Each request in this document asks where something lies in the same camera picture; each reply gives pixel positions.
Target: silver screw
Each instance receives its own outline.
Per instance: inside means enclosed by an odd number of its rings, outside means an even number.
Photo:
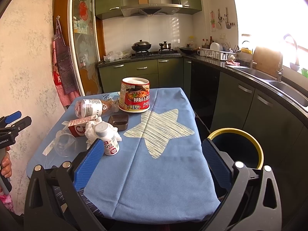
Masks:
[[[267,172],[271,172],[272,168],[269,165],[265,165],[264,170],[267,171]]]
[[[64,163],[62,163],[62,167],[64,167],[64,168],[70,167],[70,162],[69,161],[65,161]]]
[[[36,165],[34,168],[35,171],[40,171],[41,169],[42,169],[41,165]]]
[[[238,168],[243,168],[244,163],[242,163],[241,161],[237,161],[237,162],[235,162],[235,166],[238,167]]]

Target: purple checkered apron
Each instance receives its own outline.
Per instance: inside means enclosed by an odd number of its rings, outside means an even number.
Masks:
[[[54,35],[56,42],[57,66],[60,74],[62,86],[65,94],[78,90],[77,81],[74,73],[72,57],[70,55],[70,47],[65,46],[60,21],[57,18],[56,34]]]

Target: cardboard box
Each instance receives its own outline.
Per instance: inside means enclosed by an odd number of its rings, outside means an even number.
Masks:
[[[93,115],[93,116],[91,115],[91,116],[87,116],[84,118],[78,118],[75,120],[71,120],[67,126],[73,136],[75,137],[85,136],[86,124],[89,121],[95,121],[97,118],[98,118],[97,115]]]

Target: blue gripper pad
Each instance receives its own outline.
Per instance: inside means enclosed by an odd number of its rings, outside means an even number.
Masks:
[[[96,139],[90,147],[86,157],[84,157],[74,173],[74,187],[76,191],[79,191],[88,184],[88,181],[90,180],[90,177],[101,160],[103,154],[104,142],[100,139]]]
[[[16,121],[17,119],[19,119],[20,117],[21,117],[21,112],[17,111],[15,113],[7,116],[6,119],[5,119],[5,123],[10,124],[10,123]]]
[[[225,188],[227,191],[230,191],[232,187],[230,181],[231,171],[208,139],[205,139],[202,143],[202,153],[219,186]]]

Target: red instant noodle bucket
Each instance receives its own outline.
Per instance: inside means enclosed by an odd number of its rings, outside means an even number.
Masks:
[[[125,112],[141,113],[150,108],[150,82],[138,77],[122,80],[119,108]]]

